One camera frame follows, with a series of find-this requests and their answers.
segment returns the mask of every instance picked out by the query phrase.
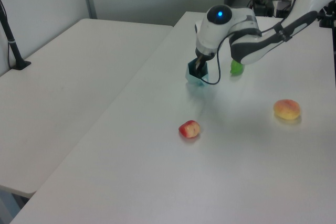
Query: peach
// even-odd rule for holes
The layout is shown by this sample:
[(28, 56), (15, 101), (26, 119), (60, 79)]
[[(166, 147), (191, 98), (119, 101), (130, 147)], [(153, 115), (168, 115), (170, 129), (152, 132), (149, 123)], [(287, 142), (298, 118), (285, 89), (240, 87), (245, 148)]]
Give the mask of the peach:
[(277, 101), (273, 106), (274, 114), (286, 120), (294, 120), (299, 117), (300, 105), (293, 100), (284, 99)]

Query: tabletop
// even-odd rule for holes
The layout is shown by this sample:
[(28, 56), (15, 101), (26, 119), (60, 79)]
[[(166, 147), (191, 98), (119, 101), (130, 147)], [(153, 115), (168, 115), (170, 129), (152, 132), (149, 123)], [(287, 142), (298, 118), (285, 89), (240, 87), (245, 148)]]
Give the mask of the tabletop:
[(0, 77), (0, 188), (30, 197), (172, 27), (83, 19)]
[[(194, 86), (185, 72), (203, 15), (181, 18), (13, 224), (334, 222), (331, 30), (313, 23), (238, 77), (226, 41), (221, 82)], [(279, 99), (299, 102), (300, 120), (275, 118)], [(177, 130), (187, 120), (201, 125), (194, 144)]]

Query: white robot link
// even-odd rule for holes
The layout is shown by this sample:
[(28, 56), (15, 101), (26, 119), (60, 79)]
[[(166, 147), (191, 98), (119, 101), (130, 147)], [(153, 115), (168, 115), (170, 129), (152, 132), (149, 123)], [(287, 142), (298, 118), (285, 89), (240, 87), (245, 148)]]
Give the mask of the white robot link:
[(258, 27), (254, 12), (249, 8), (216, 5), (196, 22), (196, 56), (189, 63), (190, 74), (201, 78), (205, 62), (215, 57), (220, 44), (229, 38), (231, 57), (250, 64), (267, 52), (291, 39), (316, 20), (318, 12), (333, 0), (292, 0), (289, 16), (274, 25), (264, 35)]

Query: red apple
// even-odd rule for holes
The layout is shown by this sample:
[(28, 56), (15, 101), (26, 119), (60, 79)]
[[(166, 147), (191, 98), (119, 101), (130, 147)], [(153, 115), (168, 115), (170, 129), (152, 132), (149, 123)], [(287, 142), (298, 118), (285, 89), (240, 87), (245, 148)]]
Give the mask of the red apple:
[(190, 120), (182, 124), (178, 131), (186, 138), (193, 138), (199, 134), (201, 127), (196, 121)]

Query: black stand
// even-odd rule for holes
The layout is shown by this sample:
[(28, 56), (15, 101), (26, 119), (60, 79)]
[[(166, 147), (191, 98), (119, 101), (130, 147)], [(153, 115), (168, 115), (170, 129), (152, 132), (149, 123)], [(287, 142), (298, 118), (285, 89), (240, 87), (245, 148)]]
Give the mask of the black stand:
[(9, 27), (8, 20), (7, 20), (7, 17), (5, 15), (5, 11), (3, 10), (1, 5), (0, 5), (0, 22), (1, 22), (2, 27), (4, 28), (4, 32), (5, 32), (6, 37), (8, 39), (8, 43), (11, 46), (13, 55), (14, 55), (15, 60), (16, 60), (16, 65), (13, 66), (12, 68), (16, 69), (16, 70), (22, 70), (25, 67), (29, 66), (31, 63), (29, 61), (25, 61), (25, 60), (22, 59), (20, 51), (17, 48), (17, 45), (16, 45), (16, 42), (15, 42), (14, 36), (12, 34), (12, 31)]

